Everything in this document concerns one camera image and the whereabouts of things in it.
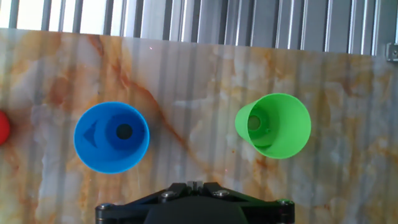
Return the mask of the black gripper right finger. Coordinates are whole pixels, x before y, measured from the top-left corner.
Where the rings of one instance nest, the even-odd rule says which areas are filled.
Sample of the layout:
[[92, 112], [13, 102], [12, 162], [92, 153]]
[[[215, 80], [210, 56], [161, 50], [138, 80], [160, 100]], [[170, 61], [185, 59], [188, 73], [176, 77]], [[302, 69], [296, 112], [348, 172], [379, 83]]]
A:
[[239, 215], [246, 223], [295, 223], [295, 203], [289, 199], [264, 201], [222, 187], [217, 182], [202, 181], [195, 182], [195, 193], [226, 202], [216, 208], [228, 215]]

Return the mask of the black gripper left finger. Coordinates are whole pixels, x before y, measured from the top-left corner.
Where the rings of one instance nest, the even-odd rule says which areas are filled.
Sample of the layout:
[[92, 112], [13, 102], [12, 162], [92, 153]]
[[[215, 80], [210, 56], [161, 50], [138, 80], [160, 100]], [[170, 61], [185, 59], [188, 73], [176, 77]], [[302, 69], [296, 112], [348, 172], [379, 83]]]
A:
[[101, 203], [95, 208], [96, 224], [144, 223], [149, 212], [158, 205], [190, 196], [195, 182], [173, 183], [170, 187], [127, 203]]

